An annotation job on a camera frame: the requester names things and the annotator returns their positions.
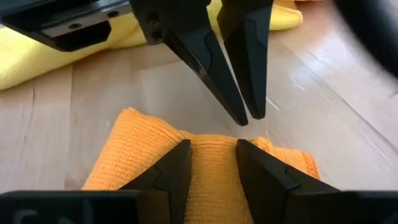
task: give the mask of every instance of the yellow towel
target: yellow towel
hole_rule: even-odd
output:
[[[216,17],[220,8],[221,0],[213,0],[208,6],[211,25],[216,32],[219,32]],[[292,28],[301,22],[301,12],[274,5],[271,30]],[[0,28],[0,90],[20,84],[100,50],[133,47],[146,42],[132,14],[112,19],[111,25],[112,33],[108,41],[72,53],[59,52],[13,30]]]
[[[236,140],[212,134],[179,131],[165,121],[124,110],[111,131],[83,189],[117,190],[155,164],[183,139],[191,139],[192,179],[185,223],[252,223],[239,181]],[[314,178],[320,178],[311,155],[251,141],[269,154]]]

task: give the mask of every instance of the orange towel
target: orange towel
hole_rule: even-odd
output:
[[[192,180],[185,223],[252,223],[239,181],[235,138],[179,131],[134,109],[120,114],[83,189],[117,190],[183,139],[191,139],[192,147]],[[274,147],[264,138],[251,142],[302,172],[320,178],[311,155]]]

